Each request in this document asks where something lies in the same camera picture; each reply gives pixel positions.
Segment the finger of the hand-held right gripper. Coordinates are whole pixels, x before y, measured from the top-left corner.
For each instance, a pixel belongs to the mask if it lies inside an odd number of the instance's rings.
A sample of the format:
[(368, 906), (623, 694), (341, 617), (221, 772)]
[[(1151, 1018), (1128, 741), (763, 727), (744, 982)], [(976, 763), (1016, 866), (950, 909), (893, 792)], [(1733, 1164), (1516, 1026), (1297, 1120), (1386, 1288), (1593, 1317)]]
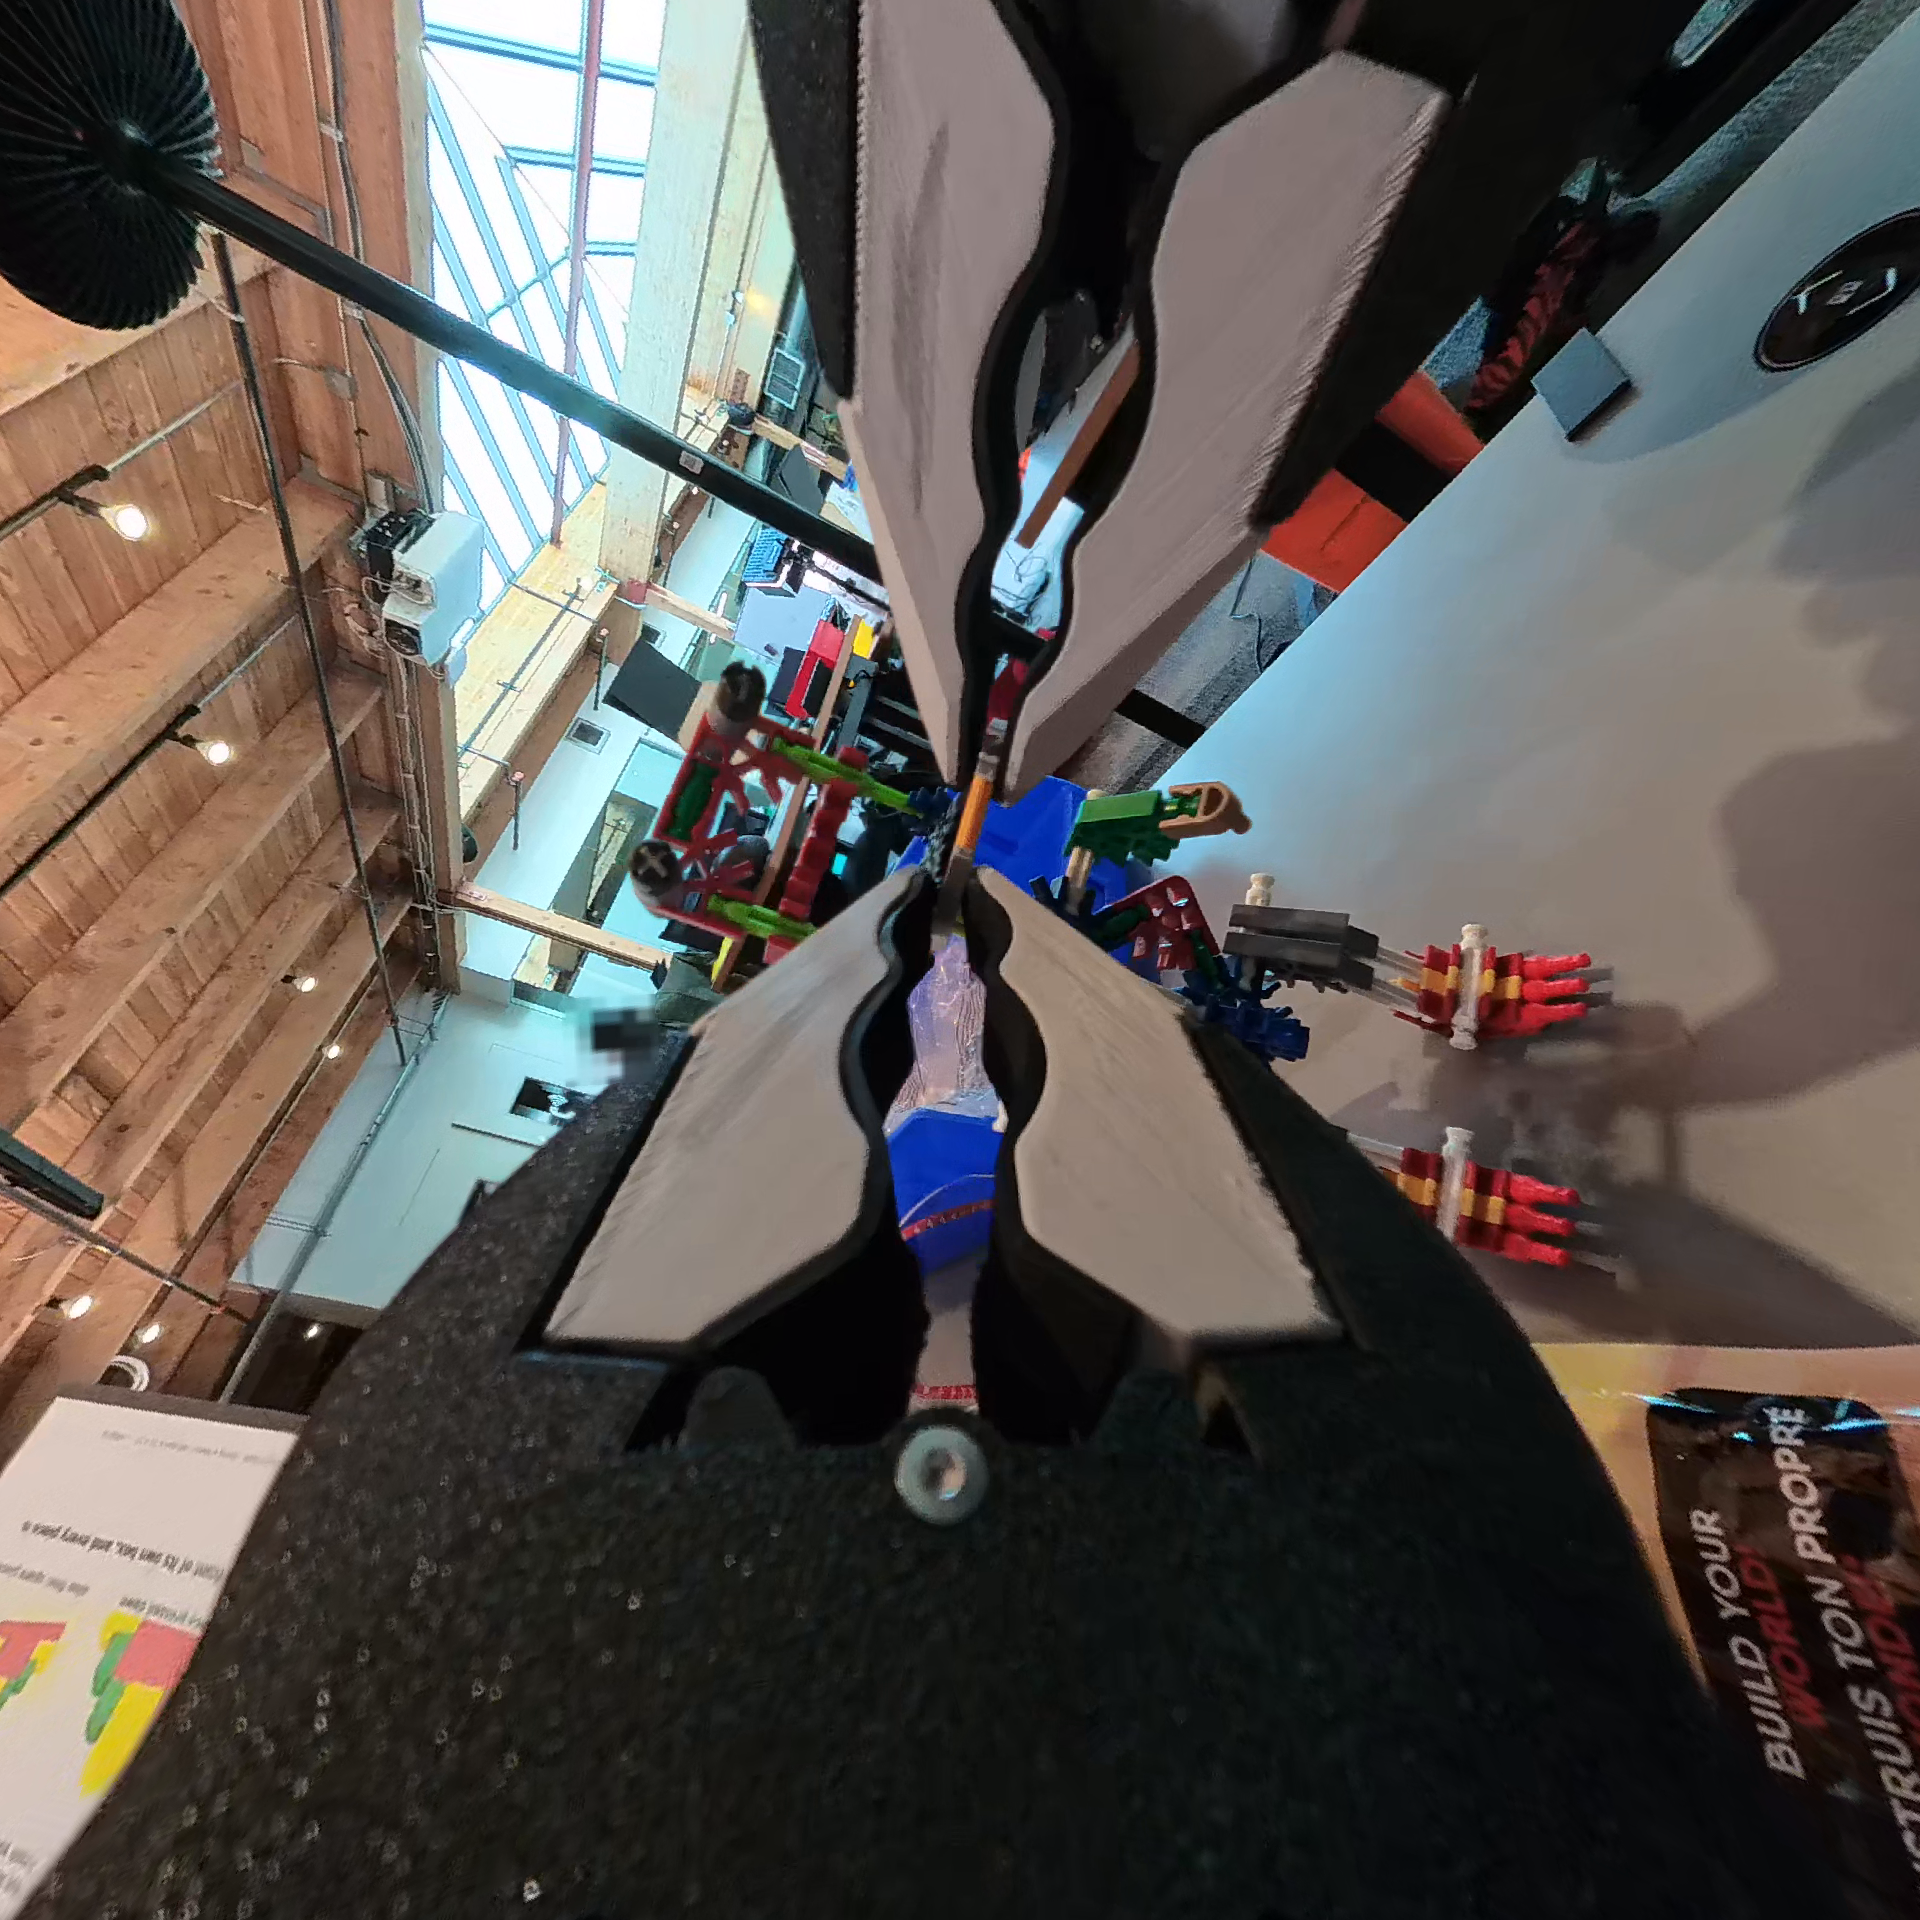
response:
[(985, 732), (1016, 337), (1058, 210), (1064, 98), (1026, 6), (856, 6), (852, 53), (840, 421), (921, 725), (960, 783)]
[(1261, 546), (1263, 492), (1449, 112), (1439, 83), (1338, 53), (1182, 161), (1147, 283), (1138, 447), (1070, 544), (1005, 797), (1073, 758)]

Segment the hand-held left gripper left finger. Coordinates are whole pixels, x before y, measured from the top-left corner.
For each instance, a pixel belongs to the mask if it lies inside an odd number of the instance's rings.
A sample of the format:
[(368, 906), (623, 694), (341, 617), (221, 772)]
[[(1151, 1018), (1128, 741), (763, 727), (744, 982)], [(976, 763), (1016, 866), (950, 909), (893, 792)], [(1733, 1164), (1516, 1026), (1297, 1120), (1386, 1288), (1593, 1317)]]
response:
[(687, 1033), (546, 1342), (692, 1355), (874, 1243), (933, 905), (926, 868), (896, 868)]

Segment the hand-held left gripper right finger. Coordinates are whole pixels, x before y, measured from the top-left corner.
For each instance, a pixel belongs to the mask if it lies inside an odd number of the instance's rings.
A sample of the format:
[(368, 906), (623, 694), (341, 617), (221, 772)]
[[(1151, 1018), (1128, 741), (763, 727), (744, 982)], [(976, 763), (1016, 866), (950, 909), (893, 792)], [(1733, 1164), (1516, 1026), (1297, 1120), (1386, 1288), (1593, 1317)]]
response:
[(986, 995), (1017, 1256), (1086, 1283), (1183, 1355), (1341, 1328), (1175, 997), (994, 871), (963, 929)]

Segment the colourful construction toy model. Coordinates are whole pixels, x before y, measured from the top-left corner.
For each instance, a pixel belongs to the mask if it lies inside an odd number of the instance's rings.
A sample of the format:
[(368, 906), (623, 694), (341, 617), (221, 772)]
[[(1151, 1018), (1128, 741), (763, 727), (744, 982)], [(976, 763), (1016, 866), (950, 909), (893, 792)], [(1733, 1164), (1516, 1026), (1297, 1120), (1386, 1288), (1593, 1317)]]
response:
[[(756, 942), (773, 965), (926, 858), (928, 841), (953, 830), (963, 797), (905, 770), (874, 773), (856, 749), (816, 750), (763, 694), (751, 664), (725, 667), (706, 690), (684, 730), (660, 826), (632, 853), (628, 876), (673, 940), (692, 929), (705, 940)], [(1582, 953), (1504, 949), (1477, 923), (1447, 947), (1390, 947), (1348, 917), (1277, 906), (1263, 874), (1217, 940), (1169, 862), (1191, 841), (1248, 826), (1234, 792), (1221, 783), (1086, 792), (1068, 833), (1068, 878), (1055, 897), (1040, 883), (1033, 893), (1268, 1067), (1297, 1064), (1309, 1050), (1280, 989), (1370, 999), (1454, 1050), (1530, 1039), (1593, 1011)]]

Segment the blue storage bin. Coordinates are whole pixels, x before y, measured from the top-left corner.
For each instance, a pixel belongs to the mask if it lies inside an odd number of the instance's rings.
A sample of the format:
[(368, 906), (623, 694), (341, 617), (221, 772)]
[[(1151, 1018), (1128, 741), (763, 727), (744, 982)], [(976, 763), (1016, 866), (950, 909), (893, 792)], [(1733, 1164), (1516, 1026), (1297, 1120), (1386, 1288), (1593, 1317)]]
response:
[[(1021, 803), (990, 804), (976, 862), (1055, 897), (1073, 854), (1086, 790), (1047, 779)], [(973, 1258), (992, 1235), (998, 1160), (998, 1096), (985, 1067), (986, 993), (959, 931), (929, 947), (928, 973), (909, 995), (913, 1067), (884, 1116), (900, 1233), (926, 1274)]]

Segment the clear plastic bag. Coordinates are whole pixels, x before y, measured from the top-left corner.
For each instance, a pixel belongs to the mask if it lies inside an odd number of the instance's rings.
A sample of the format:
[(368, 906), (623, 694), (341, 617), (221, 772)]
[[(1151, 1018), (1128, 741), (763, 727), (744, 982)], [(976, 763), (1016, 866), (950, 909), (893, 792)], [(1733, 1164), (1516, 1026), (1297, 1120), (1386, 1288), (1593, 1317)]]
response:
[(913, 1067), (884, 1118), (896, 1132), (913, 1114), (959, 1118), (998, 1116), (998, 1095), (985, 1067), (986, 993), (973, 973), (966, 940), (937, 942), (933, 962), (907, 1001)]

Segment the small grey square block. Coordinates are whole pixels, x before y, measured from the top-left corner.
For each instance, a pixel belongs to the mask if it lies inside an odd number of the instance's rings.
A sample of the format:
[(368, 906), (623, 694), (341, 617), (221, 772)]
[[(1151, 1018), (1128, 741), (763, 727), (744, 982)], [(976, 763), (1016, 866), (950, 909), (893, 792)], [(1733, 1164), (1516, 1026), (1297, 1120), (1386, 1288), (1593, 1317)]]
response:
[(1589, 327), (1573, 333), (1533, 378), (1533, 396), (1566, 441), (1588, 436), (1632, 391), (1630, 372)]

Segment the black round puck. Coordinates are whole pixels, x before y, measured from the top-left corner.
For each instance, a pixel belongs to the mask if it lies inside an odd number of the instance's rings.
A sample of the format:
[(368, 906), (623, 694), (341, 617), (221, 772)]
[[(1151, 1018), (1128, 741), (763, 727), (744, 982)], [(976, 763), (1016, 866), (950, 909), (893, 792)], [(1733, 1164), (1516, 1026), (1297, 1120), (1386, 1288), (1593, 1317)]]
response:
[(1849, 236), (1799, 275), (1763, 321), (1754, 364), (1795, 372), (1859, 342), (1918, 289), (1918, 210)]

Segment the glass skylight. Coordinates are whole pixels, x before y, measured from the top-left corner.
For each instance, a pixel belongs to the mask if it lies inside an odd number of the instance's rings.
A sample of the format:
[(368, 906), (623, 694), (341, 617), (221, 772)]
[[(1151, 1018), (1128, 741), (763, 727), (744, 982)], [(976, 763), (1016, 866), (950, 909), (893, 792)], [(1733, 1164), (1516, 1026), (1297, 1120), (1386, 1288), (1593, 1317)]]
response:
[[(578, 134), (588, 3), (422, 3), (429, 294), (512, 350), (617, 394), (667, 25), (597, 8), (588, 169)], [(484, 527), (493, 603), (610, 465), (603, 439), (477, 369), (438, 372), (443, 503)]]

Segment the white instruction sheet board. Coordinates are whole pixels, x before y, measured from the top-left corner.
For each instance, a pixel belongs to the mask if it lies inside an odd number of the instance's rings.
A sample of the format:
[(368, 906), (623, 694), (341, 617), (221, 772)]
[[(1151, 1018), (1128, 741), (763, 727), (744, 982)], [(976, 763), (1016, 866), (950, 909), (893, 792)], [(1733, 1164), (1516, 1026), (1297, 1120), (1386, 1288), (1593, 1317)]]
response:
[(80, 1389), (2, 1471), (2, 1915), (184, 1675), (298, 1414)]

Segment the printed toy packaging bag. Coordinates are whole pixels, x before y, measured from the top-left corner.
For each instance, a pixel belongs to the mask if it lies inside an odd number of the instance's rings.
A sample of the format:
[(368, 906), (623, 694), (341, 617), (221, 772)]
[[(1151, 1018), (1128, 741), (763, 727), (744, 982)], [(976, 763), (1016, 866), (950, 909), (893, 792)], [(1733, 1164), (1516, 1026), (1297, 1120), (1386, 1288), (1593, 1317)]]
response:
[(1918, 1915), (1918, 1349), (1548, 1343), (1719, 1713), (1849, 1915)]

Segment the white wall-mounted box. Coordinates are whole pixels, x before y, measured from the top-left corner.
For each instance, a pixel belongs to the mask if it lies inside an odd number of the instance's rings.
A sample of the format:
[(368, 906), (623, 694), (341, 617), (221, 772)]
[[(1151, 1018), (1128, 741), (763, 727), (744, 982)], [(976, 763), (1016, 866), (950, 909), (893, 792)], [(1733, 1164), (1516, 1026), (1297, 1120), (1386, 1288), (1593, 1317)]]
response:
[(352, 548), (387, 645), (438, 675), (457, 671), (482, 607), (484, 524), (454, 510), (394, 509), (374, 515)]

